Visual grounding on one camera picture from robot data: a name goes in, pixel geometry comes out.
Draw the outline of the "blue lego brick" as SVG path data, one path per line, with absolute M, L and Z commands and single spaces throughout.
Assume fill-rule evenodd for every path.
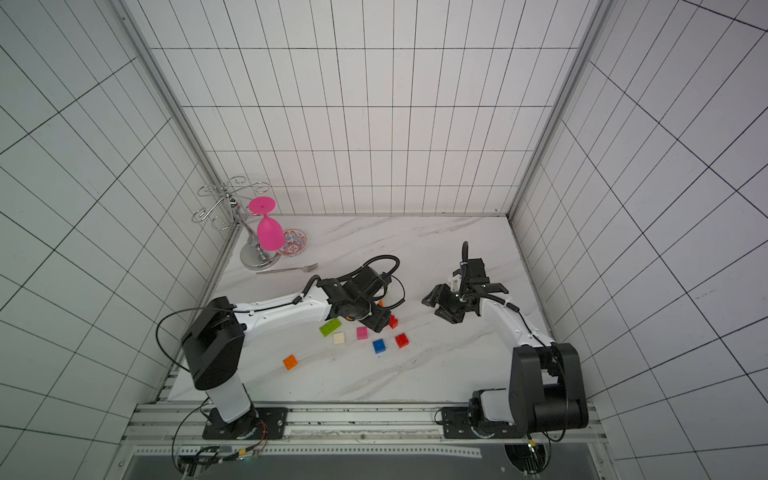
M 375 340 L 373 342 L 373 348 L 376 354 L 382 353 L 386 350 L 386 345 L 383 339 Z

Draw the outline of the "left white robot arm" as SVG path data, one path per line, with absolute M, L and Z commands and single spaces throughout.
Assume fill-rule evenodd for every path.
M 379 303 L 392 280 L 391 270 L 378 273 L 366 265 L 340 278 L 314 275 L 300 292 L 273 300 L 234 304 L 222 296 L 201 308 L 181 346 L 194 388 L 213 405 L 202 438 L 250 440 L 268 426 L 238 374 L 246 345 L 289 327 L 338 318 L 379 332 L 389 324 L 391 310 L 402 304 Z

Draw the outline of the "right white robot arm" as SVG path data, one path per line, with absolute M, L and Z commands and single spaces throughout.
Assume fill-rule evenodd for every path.
M 459 324 L 472 313 L 486 321 L 511 353 L 506 387 L 477 390 L 465 407 L 443 407 L 438 425 L 447 439 L 513 439 L 588 426 L 580 357 L 533 327 L 506 287 L 493 283 L 480 258 L 464 257 L 451 281 L 436 286 L 422 303 Z

